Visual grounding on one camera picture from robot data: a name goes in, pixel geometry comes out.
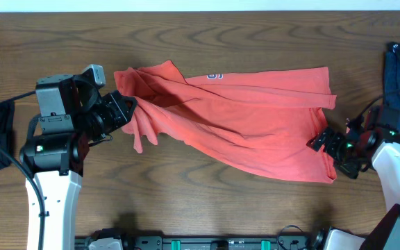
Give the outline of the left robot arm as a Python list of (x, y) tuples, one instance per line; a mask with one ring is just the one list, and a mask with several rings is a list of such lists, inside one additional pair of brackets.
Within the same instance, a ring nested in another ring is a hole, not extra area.
[(98, 92), (82, 100), (73, 92), (36, 91), (42, 132), (21, 150), (32, 171), (26, 183), (29, 201), (28, 249), (73, 249), (83, 162), (90, 147), (129, 123), (137, 100), (118, 91)]

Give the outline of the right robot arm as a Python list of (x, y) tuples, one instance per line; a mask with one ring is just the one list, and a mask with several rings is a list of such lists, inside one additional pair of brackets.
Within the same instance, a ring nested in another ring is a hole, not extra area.
[(355, 179), (373, 169), (381, 182), (387, 213), (366, 237), (336, 228), (320, 231), (312, 249), (400, 249), (400, 133), (399, 111), (374, 106), (366, 116), (351, 120), (345, 134), (326, 127), (309, 140), (314, 151), (333, 159), (340, 172)]

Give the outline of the red printed t-shirt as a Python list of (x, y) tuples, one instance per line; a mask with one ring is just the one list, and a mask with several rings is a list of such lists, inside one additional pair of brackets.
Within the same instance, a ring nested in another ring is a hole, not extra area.
[(123, 130), (157, 144), (165, 133), (251, 174), (284, 181), (332, 183), (333, 160), (308, 141), (335, 107), (327, 67), (186, 78), (171, 61), (114, 74), (119, 92), (137, 99)]

